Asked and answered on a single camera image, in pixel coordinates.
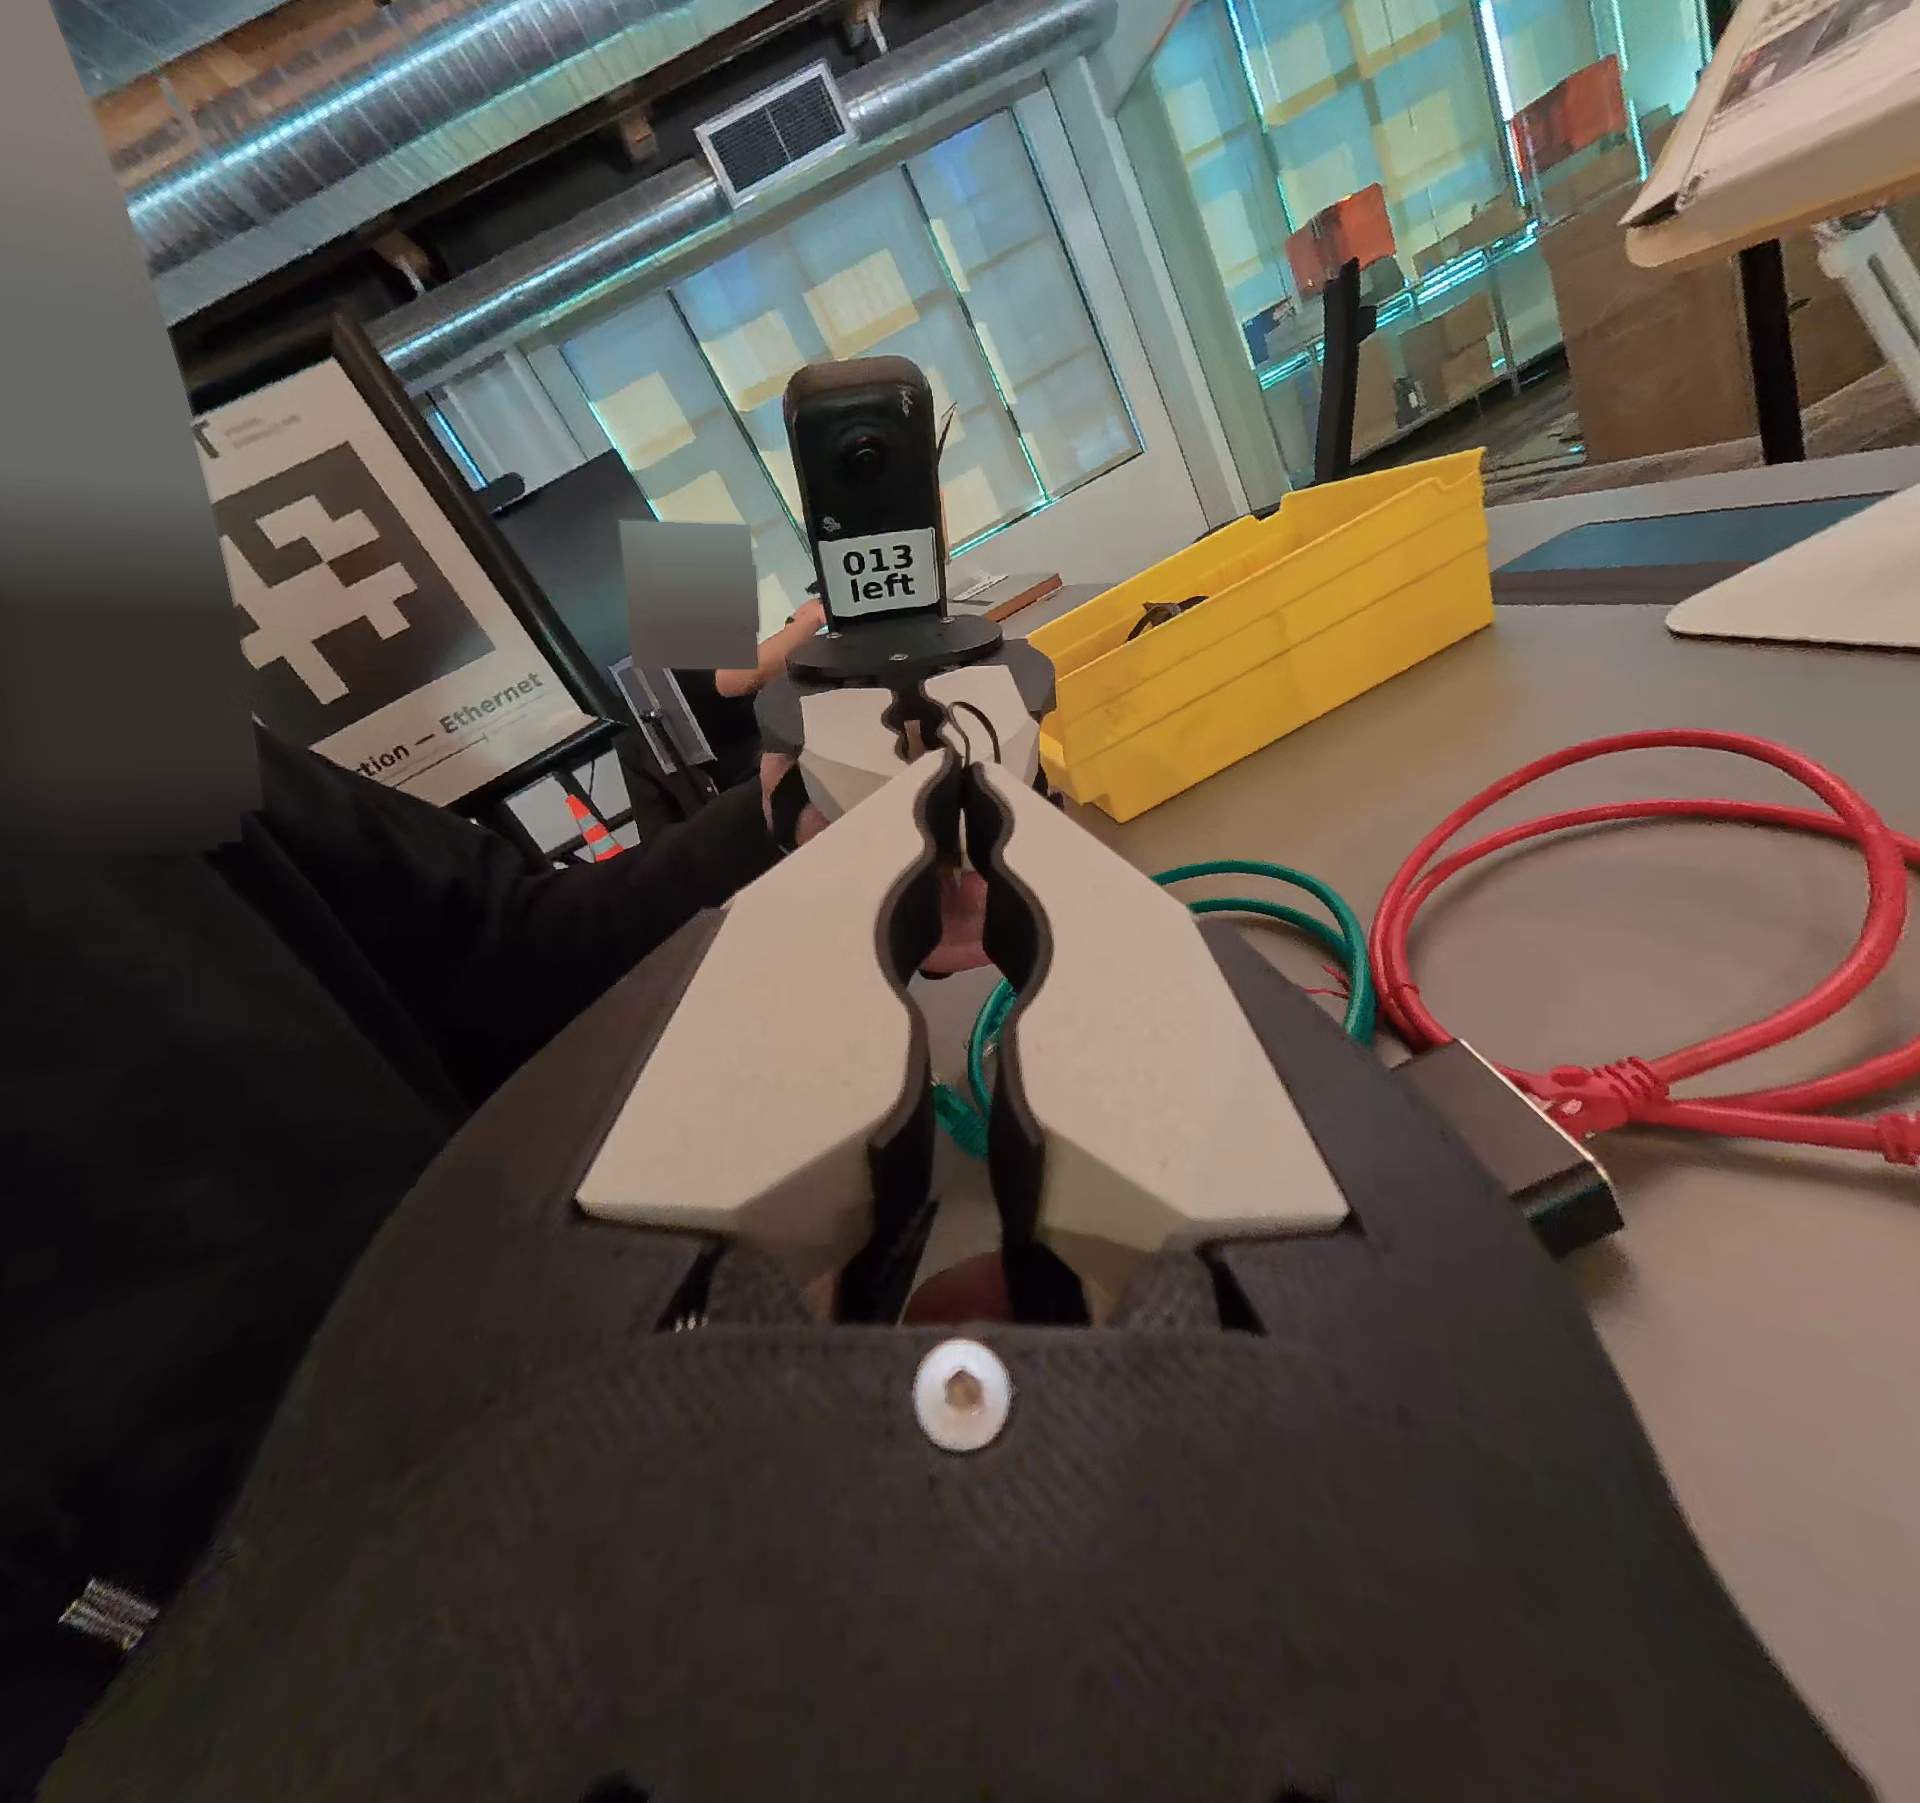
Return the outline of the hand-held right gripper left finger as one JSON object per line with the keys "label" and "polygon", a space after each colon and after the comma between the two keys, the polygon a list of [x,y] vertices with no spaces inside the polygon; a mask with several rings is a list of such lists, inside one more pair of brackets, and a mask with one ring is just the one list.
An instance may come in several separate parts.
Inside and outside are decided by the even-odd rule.
{"label": "hand-held right gripper left finger", "polygon": [[936,1084],[909,981],[941,938],[963,768],[924,756],[734,896],[589,1160],[584,1215],[744,1242],[833,1321],[896,1321]]}

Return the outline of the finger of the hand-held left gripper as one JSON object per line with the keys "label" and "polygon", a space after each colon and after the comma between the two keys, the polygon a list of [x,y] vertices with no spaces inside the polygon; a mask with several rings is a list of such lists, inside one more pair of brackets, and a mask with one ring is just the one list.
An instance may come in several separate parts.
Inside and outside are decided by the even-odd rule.
{"label": "finger of the hand-held left gripper", "polygon": [[1042,784],[1039,725],[1017,678],[936,678],[936,735],[963,762],[999,762],[1017,781]]}
{"label": "finger of the hand-held left gripper", "polygon": [[895,695],[802,698],[799,768],[818,815],[842,815],[909,766],[895,713]]}

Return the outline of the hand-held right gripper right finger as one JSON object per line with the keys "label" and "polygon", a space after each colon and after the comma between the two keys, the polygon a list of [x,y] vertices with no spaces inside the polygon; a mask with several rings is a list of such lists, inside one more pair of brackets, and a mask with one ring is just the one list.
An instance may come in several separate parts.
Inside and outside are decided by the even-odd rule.
{"label": "hand-held right gripper right finger", "polygon": [[990,1099],[1003,1309],[1084,1325],[1161,1249],[1336,1233],[1349,1203],[1209,938],[1002,762],[963,784],[1014,985]]}

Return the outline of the black ethernet port box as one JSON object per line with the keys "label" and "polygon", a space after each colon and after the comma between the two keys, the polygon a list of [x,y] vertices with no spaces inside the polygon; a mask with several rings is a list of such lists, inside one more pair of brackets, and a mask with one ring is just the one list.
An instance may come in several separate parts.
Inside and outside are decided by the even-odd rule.
{"label": "black ethernet port box", "polygon": [[1549,1257],[1617,1236],[1623,1219],[1603,1164],[1471,1045],[1430,1045],[1394,1076],[1467,1145]]}

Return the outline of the person's left forearm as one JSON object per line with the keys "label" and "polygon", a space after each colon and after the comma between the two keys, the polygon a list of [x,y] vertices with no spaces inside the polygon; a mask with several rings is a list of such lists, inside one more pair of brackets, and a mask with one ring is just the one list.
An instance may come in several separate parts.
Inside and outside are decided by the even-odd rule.
{"label": "person's left forearm", "polygon": [[635,853],[544,868],[483,826],[255,731],[262,805],[221,854],[356,1030],[477,1108],[702,909],[777,859],[753,784]]}

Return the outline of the person's left hand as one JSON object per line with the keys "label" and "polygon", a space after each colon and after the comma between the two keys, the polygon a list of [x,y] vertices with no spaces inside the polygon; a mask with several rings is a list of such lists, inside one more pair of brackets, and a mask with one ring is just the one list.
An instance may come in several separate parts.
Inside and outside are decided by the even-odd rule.
{"label": "person's left hand", "polygon": [[[757,759],[757,784],[763,799],[763,820],[780,853],[793,853],[795,847],[804,847],[829,827],[830,820],[821,815],[804,793],[795,756],[766,751]],[[950,975],[982,967],[990,963],[982,951],[982,880],[959,854],[945,854],[939,862],[936,887],[941,935],[939,944],[924,956],[920,978],[945,981]]]}

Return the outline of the yellow plastic bin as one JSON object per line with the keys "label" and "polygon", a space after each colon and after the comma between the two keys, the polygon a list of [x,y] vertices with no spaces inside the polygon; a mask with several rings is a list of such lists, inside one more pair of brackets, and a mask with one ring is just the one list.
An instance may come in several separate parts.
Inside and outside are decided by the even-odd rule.
{"label": "yellow plastic bin", "polygon": [[1045,784],[1129,823],[1489,619],[1480,450],[1290,492],[1027,634]]}

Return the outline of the white vent grille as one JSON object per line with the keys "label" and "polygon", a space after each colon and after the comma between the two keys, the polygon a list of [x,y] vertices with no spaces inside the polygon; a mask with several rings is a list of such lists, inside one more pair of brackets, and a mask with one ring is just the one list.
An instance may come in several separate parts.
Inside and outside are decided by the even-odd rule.
{"label": "white vent grille", "polygon": [[829,63],[807,63],[757,88],[701,123],[695,138],[729,209],[759,199],[759,193],[857,143]]}

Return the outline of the framed marker sign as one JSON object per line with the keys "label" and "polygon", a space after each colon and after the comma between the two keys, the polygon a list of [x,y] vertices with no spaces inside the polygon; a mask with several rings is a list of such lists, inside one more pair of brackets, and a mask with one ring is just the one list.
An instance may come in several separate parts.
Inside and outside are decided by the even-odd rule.
{"label": "framed marker sign", "polygon": [[362,324],[191,389],[255,722],[480,815],[610,748],[617,698]]}

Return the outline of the orange storage crate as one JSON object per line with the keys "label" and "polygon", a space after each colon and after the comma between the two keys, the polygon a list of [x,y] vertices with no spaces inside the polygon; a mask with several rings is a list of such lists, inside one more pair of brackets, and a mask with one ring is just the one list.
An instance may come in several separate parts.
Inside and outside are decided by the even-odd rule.
{"label": "orange storage crate", "polygon": [[1516,172],[1537,184],[1549,169],[1612,138],[1628,138],[1617,57],[1580,64],[1509,120]]}
{"label": "orange storage crate", "polygon": [[1315,211],[1285,242],[1294,292],[1309,301],[1348,264],[1367,269],[1394,255],[1394,227],[1382,187],[1364,184]]}

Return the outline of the person's black jacket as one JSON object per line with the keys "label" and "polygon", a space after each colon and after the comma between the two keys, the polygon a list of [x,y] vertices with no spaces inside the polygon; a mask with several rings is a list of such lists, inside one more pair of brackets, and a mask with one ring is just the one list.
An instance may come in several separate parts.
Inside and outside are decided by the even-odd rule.
{"label": "person's black jacket", "polygon": [[494,838],[255,726],[204,854],[2,872],[2,1797],[176,1593],[349,1263],[522,1051]]}

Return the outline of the large cardboard box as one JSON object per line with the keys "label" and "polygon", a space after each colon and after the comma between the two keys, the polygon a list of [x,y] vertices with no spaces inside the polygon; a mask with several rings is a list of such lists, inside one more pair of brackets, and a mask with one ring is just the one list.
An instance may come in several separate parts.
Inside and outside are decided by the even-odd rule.
{"label": "large cardboard box", "polygon": [[1737,258],[1629,263],[1617,216],[1638,184],[1629,129],[1541,176],[1541,252],[1591,467],[1759,441]]}

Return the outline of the black metal pole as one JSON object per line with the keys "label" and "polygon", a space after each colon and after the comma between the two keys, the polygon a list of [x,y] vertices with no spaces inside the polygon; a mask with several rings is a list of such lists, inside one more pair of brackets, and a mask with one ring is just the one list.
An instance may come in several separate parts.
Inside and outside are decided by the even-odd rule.
{"label": "black metal pole", "polygon": [[[1741,0],[1701,0],[1711,45],[1725,36],[1737,2]],[[1802,461],[1807,441],[1790,354],[1789,279],[1778,242],[1767,239],[1744,248],[1737,252],[1737,272],[1761,461],[1767,467]]]}

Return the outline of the wooden instruction board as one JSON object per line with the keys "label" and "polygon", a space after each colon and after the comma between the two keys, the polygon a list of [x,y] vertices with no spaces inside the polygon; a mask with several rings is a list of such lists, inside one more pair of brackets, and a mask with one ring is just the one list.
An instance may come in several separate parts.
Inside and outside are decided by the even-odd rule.
{"label": "wooden instruction board", "polygon": [[1741,0],[1617,228],[1711,263],[1916,197],[1916,0]]}

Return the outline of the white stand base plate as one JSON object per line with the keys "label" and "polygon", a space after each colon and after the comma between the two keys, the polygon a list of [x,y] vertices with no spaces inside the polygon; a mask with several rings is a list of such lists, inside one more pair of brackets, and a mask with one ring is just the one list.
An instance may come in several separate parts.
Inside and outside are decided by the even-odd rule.
{"label": "white stand base plate", "polygon": [[1916,485],[1674,601],[1674,638],[1916,653]]}

